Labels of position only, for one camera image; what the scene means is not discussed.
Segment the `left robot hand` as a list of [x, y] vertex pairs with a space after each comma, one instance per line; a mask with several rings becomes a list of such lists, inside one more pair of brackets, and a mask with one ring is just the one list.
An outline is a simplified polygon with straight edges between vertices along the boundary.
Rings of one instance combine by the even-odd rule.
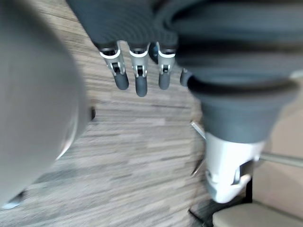
[[127, 42], [138, 96], [147, 94], [148, 59], [167, 89], [180, 82], [201, 103], [206, 182], [212, 199], [231, 201], [252, 179], [303, 68], [300, 0], [70, 0], [116, 86], [129, 86], [120, 41]]

